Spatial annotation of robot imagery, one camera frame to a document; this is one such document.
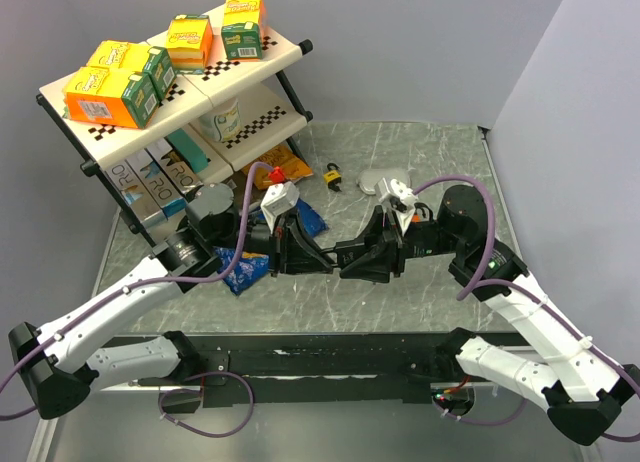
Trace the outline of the black padlock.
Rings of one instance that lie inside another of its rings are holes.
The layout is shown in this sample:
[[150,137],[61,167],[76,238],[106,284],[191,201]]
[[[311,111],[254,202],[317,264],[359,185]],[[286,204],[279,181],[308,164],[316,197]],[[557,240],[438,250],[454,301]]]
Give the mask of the black padlock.
[[324,249],[323,253],[333,255],[336,266],[339,269],[344,269],[368,251],[369,246],[365,239],[358,237],[347,241],[336,242],[333,247]]

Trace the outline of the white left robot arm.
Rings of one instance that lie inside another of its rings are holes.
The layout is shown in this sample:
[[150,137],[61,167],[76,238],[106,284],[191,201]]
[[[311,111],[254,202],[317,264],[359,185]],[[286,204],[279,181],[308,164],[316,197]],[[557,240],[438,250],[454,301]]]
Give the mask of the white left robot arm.
[[179,229],[156,245],[127,275],[71,313],[36,327],[22,323],[9,344],[34,411],[44,420],[74,410],[92,393],[121,383],[158,378],[191,381],[201,367],[189,338],[169,331],[140,344],[107,347],[124,326],[197,285],[232,269],[215,250],[233,247],[266,255],[281,274],[330,273],[336,264],[306,231],[296,208],[297,187],[276,184],[265,194],[262,218],[234,204],[225,184],[204,186],[186,206]]

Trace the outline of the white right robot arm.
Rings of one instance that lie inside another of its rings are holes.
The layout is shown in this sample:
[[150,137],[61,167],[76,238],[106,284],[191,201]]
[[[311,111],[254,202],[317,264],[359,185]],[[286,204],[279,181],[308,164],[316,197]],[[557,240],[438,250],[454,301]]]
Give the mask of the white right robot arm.
[[639,369],[603,353],[550,300],[524,261],[495,235],[490,193],[462,175],[447,182],[437,213],[416,220],[423,186],[411,189],[396,179],[376,188],[378,203],[363,231],[335,246],[343,279],[387,283],[407,260],[450,254],[449,272],[460,285],[459,299],[473,295],[514,328],[539,356],[534,362],[457,328],[437,355],[448,380],[464,374],[506,388],[541,408],[565,437],[589,446],[614,440],[609,429],[624,404],[639,393]]

